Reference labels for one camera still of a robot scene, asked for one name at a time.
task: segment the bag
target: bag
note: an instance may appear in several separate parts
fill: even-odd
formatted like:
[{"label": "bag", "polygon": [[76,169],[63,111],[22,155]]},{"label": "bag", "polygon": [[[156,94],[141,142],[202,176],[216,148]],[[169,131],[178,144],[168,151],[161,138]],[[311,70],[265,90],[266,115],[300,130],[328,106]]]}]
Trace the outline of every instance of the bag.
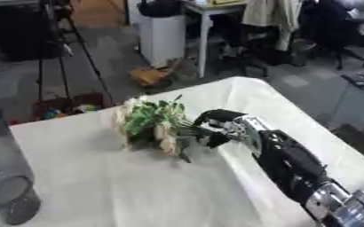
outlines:
[{"label": "bag", "polygon": [[180,0],[142,0],[138,4],[140,13],[151,18],[168,18],[179,15],[181,12]]}]

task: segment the glass cup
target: glass cup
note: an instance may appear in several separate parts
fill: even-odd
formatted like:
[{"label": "glass cup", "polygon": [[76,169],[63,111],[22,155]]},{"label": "glass cup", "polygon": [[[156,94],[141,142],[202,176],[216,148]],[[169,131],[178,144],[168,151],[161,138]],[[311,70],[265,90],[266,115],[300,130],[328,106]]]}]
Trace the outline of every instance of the glass cup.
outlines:
[{"label": "glass cup", "polygon": [[0,111],[0,216],[22,224],[36,215],[41,201],[33,189],[33,172]]}]

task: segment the robotic hand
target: robotic hand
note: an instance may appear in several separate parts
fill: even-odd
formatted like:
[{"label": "robotic hand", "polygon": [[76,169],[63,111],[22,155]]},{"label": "robotic hand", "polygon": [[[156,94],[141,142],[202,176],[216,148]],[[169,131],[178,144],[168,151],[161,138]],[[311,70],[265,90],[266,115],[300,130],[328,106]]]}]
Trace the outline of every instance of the robotic hand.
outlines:
[{"label": "robotic hand", "polygon": [[350,194],[328,177],[326,166],[286,133],[259,118],[227,110],[202,113],[194,126],[214,130],[199,139],[214,148],[230,140],[244,143],[270,179],[319,223],[327,227],[364,227],[364,192]]}]

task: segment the white trash can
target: white trash can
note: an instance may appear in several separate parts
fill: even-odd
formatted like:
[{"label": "white trash can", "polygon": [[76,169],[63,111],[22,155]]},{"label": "white trash can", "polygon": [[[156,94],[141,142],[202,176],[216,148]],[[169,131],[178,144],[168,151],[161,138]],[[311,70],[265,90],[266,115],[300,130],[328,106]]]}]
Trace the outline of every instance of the white trash can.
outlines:
[{"label": "white trash can", "polygon": [[171,59],[185,55],[184,15],[169,18],[142,16],[139,23],[140,52],[154,68],[166,67]]}]

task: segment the white desk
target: white desk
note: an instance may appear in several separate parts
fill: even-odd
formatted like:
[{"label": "white desk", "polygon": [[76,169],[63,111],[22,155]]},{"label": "white desk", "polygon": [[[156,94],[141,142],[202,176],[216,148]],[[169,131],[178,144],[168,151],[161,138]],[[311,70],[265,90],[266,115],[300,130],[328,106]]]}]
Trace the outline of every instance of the white desk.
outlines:
[{"label": "white desk", "polygon": [[199,50],[199,77],[205,75],[206,58],[207,58],[207,40],[212,21],[211,15],[227,14],[238,12],[243,9],[245,2],[237,2],[232,4],[205,4],[200,5],[195,2],[185,2],[185,8],[192,12],[197,12],[202,16],[201,33],[200,33],[200,50]]},{"label": "white desk", "polygon": [[[190,119],[216,108],[257,115],[328,164],[329,175],[349,191],[364,190],[364,156],[267,83],[234,77],[151,99],[180,94]],[[113,111],[12,127],[43,200],[37,216],[20,227],[314,226],[247,147],[191,146],[191,164],[154,151],[125,151],[110,127]]]}]

